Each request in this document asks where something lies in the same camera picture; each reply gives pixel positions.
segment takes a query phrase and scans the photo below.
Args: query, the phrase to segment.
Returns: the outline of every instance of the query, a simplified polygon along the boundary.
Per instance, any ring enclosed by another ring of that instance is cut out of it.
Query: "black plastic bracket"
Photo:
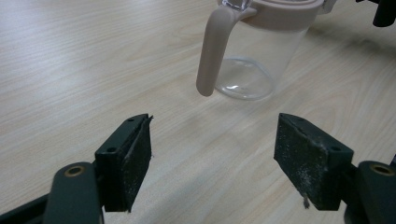
[[[355,167],[352,156],[306,119],[279,115],[274,158],[305,198],[318,210],[338,210],[344,201],[347,224],[396,223],[396,168],[377,161]]]
[[[49,194],[0,216],[1,224],[102,224],[107,212],[131,211],[151,159],[147,114],[125,120],[95,152],[93,163],[59,170]]]
[[[376,9],[373,25],[376,27],[391,26],[396,19],[396,1],[394,0],[369,0],[378,4]]]

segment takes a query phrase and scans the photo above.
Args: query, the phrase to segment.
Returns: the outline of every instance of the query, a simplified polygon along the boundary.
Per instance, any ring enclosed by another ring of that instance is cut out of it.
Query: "wooden table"
[[[0,213],[50,190],[55,172],[127,118],[150,113],[153,158],[132,214],[106,223],[343,223],[305,210],[273,159],[278,113],[390,163],[396,25],[339,1],[318,17],[267,101],[195,89],[205,1],[0,2]]]

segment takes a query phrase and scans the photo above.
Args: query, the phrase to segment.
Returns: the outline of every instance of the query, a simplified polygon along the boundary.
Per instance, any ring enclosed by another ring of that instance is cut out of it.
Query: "transparent container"
[[[223,0],[212,12],[197,90],[233,98],[268,98],[318,14],[323,0]]]
[[[225,50],[216,90],[244,100],[268,98],[306,30],[276,32],[238,22]]]

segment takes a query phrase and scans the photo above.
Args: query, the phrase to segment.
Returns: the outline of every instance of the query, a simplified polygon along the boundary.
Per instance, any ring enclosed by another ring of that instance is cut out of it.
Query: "light wood grain surface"
[[[50,190],[63,166],[127,118],[151,123],[153,158],[132,214],[106,223],[343,223],[305,210],[273,160],[277,115],[301,116],[390,163],[396,25],[338,1],[318,17],[267,101],[195,89],[211,0],[0,2],[0,213]]]

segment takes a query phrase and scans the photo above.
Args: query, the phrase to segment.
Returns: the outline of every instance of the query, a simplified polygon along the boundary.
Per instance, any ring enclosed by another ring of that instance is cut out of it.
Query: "beige handle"
[[[257,10],[247,8],[237,11],[220,5],[212,12],[205,29],[204,44],[199,62],[196,87],[203,96],[210,96],[215,89],[228,37],[236,23],[256,15]]]

